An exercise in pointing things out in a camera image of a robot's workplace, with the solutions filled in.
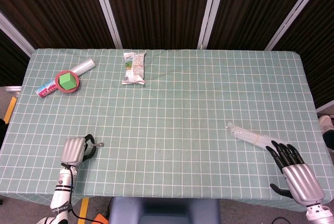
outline robotic hand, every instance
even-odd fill
[[[91,134],[86,137],[66,140],[61,159],[62,169],[50,205],[51,211],[56,217],[43,218],[37,224],[68,224],[68,212],[73,211],[71,194],[78,174],[76,168],[81,162],[92,158],[95,154],[96,146],[103,146],[101,144],[103,143],[95,144]]]
[[[301,155],[292,145],[271,142],[277,152],[269,146],[275,163],[284,175],[289,190],[278,188],[275,184],[270,187],[279,195],[294,199],[298,204],[306,206],[307,220],[312,224],[334,224],[332,211],[321,204],[325,194],[311,168],[304,163]]]

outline plastic bag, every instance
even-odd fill
[[[261,135],[254,133],[252,131],[243,129],[241,127],[238,127],[236,125],[233,125],[231,122],[228,123],[226,126],[227,130],[230,131],[230,133],[237,139],[241,139],[245,142],[251,143],[255,146],[258,146],[260,148],[266,149],[266,146],[271,147],[275,150],[275,147],[271,143],[272,140],[276,141],[278,144],[282,143],[284,145],[287,144],[287,142],[277,139],[274,137],[270,137],[268,135]]]
[[[145,84],[144,81],[144,60],[146,53],[124,53],[125,78],[122,81],[126,84]]]

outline cable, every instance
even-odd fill
[[[284,217],[277,217],[277,218],[275,218],[275,219],[272,221],[271,224],[274,224],[274,222],[275,222],[276,220],[279,220],[279,219],[286,220],[289,224],[291,224],[291,223],[290,223],[287,219],[285,219]]]
[[[87,221],[91,221],[91,222],[97,222],[97,223],[100,223],[100,224],[104,224],[98,220],[91,220],[91,219],[88,219],[88,218],[84,218],[84,217],[80,217],[80,216],[77,216],[77,214],[73,211],[73,209],[71,209],[71,212],[73,213],[73,215],[75,217],[77,217],[78,219],[81,219],[81,220],[87,220]]]
[[[44,222],[44,224],[46,224],[47,223],[47,220],[49,219],[50,217],[47,217],[46,219],[45,219],[45,222]]]
[[[72,190],[73,190],[73,173],[72,173],[72,169],[71,169],[71,166],[69,164],[65,164],[65,163],[62,163],[62,166],[63,167],[66,167],[68,170],[69,170],[69,173],[71,174],[71,192],[69,194],[69,204],[71,205],[72,203]],[[91,221],[91,222],[96,222],[96,223],[100,223],[100,224],[104,224],[98,220],[91,220],[91,219],[88,219],[88,218],[84,218],[84,217],[80,217],[78,216],[73,209],[70,210],[72,212],[72,214],[77,217],[78,219],[82,219],[82,220],[87,220],[87,221]]]
[[[113,199],[113,197],[111,197],[111,199],[110,199],[110,201],[109,201],[109,204],[108,204],[108,208],[107,208],[107,210],[106,210],[106,213],[107,213],[107,215],[108,215],[108,216],[107,216],[108,219],[109,219],[109,216],[110,216],[109,208],[110,208],[110,203],[111,203],[112,199]]]

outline black robotic finger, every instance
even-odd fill
[[[281,196],[285,196],[285,197],[289,197],[291,199],[293,199],[292,194],[289,190],[287,189],[280,189],[278,186],[276,186],[275,184],[270,184],[270,187],[279,195]]]
[[[282,169],[285,167],[285,165],[283,164],[283,162],[282,162],[281,158],[279,157],[279,155],[276,153],[275,150],[273,150],[269,146],[266,146],[266,149],[270,152],[271,156],[273,157],[273,160],[275,161],[276,165],[280,169],[281,173],[283,173]]]
[[[286,145],[284,145],[282,143],[280,143],[279,145],[285,151],[286,155],[289,157],[289,159],[291,161],[291,165],[296,165],[297,164],[297,160],[295,159],[295,157],[291,153],[290,149]]]
[[[285,153],[285,150],[282,149],[276,141],[272,140],[271,143],[273,144],[274,147],[276,147],[278,155],[280,156],[281,160],[283,161],[284,166],[285,167],[290,166],[291,161],[290,161],[288,155]]]
[[[302,156],[300,155],[300,153],[298,152],[298,150],[294,146],[292,146],[290,144],[287,144],[287,147],[291,150],[291,152],[293,154],[293,157],[297,161],[297,164],[305,164]]]
[[[86,149],[88,147],[87,142],[90,140],[90,142],[92,144],[95,144],[95,140],[94,140],[94,137],[91,134],[87,134],[85,136],[85,140],[86,140],[86,146],[85,146],[85,151],[86,151]],[[89,154],[83,156],[82,161],[85,161],[85,160],[88,160],[88,159],[92,158],[94,156],[95,152],[96,152],[96,147],[94,146],[94,147],[92,147],[92,149],[91,149],[91,151],[90,151]]]

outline gray chair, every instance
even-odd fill
[[[112,224],[220,224],[218,199],[114,197]]]

